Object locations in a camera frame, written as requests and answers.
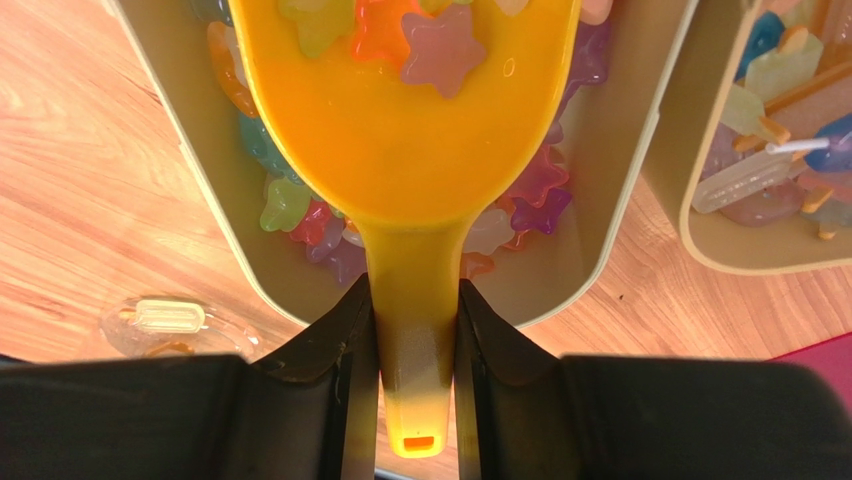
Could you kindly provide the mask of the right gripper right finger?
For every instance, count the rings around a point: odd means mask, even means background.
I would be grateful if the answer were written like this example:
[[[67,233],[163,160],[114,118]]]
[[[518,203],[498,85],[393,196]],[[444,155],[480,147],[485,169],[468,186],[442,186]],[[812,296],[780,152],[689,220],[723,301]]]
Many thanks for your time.
[[[460,284],[463,479],[847,479],[851,420],[789,363],[556,357]]]

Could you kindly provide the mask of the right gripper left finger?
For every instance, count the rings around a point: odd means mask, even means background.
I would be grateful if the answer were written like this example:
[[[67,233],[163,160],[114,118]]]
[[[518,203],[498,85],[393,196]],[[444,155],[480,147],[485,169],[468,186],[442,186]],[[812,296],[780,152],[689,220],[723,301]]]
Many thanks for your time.
[[[235,354],[1,370],[5,479],[370,479],[378,359],[358,279],[264,358]]]

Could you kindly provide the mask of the beige tray of star candies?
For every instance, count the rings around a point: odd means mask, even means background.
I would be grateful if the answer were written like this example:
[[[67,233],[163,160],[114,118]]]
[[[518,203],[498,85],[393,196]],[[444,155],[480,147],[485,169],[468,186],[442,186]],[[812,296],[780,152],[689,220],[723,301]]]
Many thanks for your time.
[[[241,143],[237,110],[215,81],[206,28],[185,1],[107,1],[178,134],[179,146],[241,269],[278,314],[307,325],[344,289],[302,247],[259,225],[266,173]],[[556,231],[499,250],[475,285],[516,327],[542,321],[597,280],[659,121],[659,108],[695,1],[618,1],[610,15],[609,76],[563,114],[560,151],[573,200]]]

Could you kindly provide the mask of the yellow plastic scoop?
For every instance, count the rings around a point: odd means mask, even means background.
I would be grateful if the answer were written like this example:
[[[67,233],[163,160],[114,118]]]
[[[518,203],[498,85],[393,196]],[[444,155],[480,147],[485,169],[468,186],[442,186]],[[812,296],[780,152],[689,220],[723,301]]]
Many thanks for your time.
[[[249,88],[366,251],[392,451],[446,446],[460,264],[526,168],[570,69],[577,1],[234,1]]]

